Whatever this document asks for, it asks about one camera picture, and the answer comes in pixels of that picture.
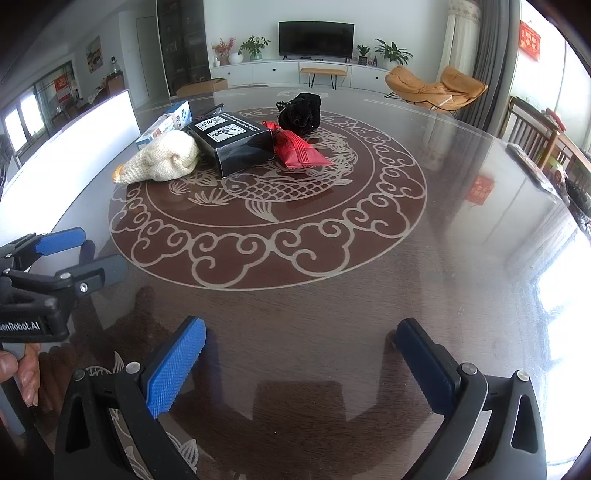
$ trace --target beige knitted bag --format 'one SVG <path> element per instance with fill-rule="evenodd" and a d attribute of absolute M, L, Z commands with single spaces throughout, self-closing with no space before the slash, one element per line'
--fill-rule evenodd
<path fill-rule="evenodd" d="M 113 172 L 113 181 L 127 184 L 143 180 L 174 180 L 191 173 L 198 160 L 199 149 L 195 140 L 185 132 L 171 130 L 119 165 Z"/>

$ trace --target blue white box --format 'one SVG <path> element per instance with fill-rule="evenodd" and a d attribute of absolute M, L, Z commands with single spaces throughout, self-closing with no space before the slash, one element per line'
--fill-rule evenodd
<path fill-rule="evenodd" d="M 135 144 L 141 150 L 157 136 L 169 130 L 181 130 L 192 121 L 189 102 L 175 103 L 135 141 Z"/>
<path fill-rule="evenodd" d="M 135 145 L 141 150 L 146 147 L 154 138 L 162 135 L 169 130 L 174 130 L 174 119 L 173 116 L 168 114 L 162 115 L 156 120 L 150 128 L 148 128 L 141 137 L 135 141 Z"/>
<path fill-rule="evenodd" d="M 177 130 L 182 130 L 193 121 L 191 110 L 189 109 L 189 102 L 175 103 L 164 112 L 164 115 L 168 114 L 173 116 L 174 127 Z"/>

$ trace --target cardboard box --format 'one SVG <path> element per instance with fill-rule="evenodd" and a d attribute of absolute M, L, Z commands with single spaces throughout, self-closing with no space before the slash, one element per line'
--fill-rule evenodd
<path fill-rule="evenodd" d="M 139 137 L 135 144 L 141 150 L 146 145 L 148 145 L 154 138 L 159 135 L 162 135 L 164 132 L 168 132 L 169 130 L 174 130 L 174 119 L 173 116 L 168 113 L 162 115 L 158 118 L 151 126 L 148 128 L 141 137 Z"/>
<path fill-rule="evenodd" d="M 189 83 L 188 85 L 183 85 L 177 90 L 177 96 L 189 97 L 191 95 L 218 92 L 219 90 L 227 89 L 228 81 L 226 79 L 211 79 L 205 80 L 205 82 Z"/>
<path fill-rule="evenodd" d="M 189 102 L 175 103 L 164 112 L 164 115 L 173 116 L 174 127 L 177 130 L 182 130 L 193 121 L 191 110 L 189 109 Z"/>
<path fill-rule="evenodd" d="M 193 122 L 184 131 L 195 139 L 221 177 L 275 157 L 271 130 L 238 113 L 219 113 Z"/>

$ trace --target round table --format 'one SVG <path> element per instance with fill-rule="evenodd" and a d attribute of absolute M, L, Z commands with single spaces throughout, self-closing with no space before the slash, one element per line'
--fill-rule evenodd
<path fill-rule="evenodd" d="M 190 105 L 273 119 L 299 92 L 234 89 Z M 310 142 L 334 167 L 269 163 L 222 181 L 202 165 L 115 186 L 132 146 L 72 204 L 56 230 L 81 226 L 93 242 L 82 261 L 120 252 L 129 273 L 81 299 L 68 343 L 41 356 L 40 430 L 52 438 L 75 367 L 142 362 L 194 315 L 207 344 L 160 421 L 199 478 L 401 478 L 441 423 L 387 341 L 415 317 L 459 362 L 529 372 L 559 478 L 591 434 L 588 240 L 491 136 L 369 92 L 315 92 L 323 121 Z M 164 108 L 138 112 L 140 127 Z M 33 272 L 78 260 L 64 252 Z"/>

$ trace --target circular decorative pattern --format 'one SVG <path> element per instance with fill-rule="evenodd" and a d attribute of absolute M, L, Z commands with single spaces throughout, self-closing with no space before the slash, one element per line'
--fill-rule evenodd
<path fill-rule="evenodd" d="M 275 108 L 241 115 L 276 121 Z M 339 275 L 401 242 L 427 200 L 421 168 L 390 136 L 322 112 L 309 143 L 335 166 L 278 161 L 220 179 L 207 164 L 170 182 L 119 187 L 113 241 L 139 268 L 190 287 L 260 290 Z"/>

